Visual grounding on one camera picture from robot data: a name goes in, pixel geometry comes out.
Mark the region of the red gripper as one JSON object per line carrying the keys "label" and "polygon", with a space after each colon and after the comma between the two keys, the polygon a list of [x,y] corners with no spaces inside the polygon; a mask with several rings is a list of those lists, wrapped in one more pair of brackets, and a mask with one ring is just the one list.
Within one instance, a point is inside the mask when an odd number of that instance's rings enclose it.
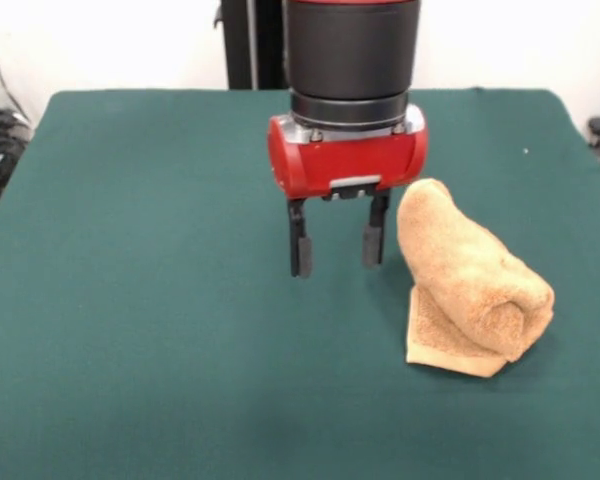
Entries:
{"label": "red gripper", "polygon": [[[267,143],[271,169],[287,198],[290,268],[293,277],[312,272],[312,243],[307,234],[304,199],[330,197],[349,187],[378,190],[405,185],[422,171],[428,151],[428,129],[423,111],[407,106],[394,127],[368,131],[318,130],[301,125],[289,115],[269,120]],[[371,201],[363,232],[363,264],[374,268],[383,261],[389,192]]]}

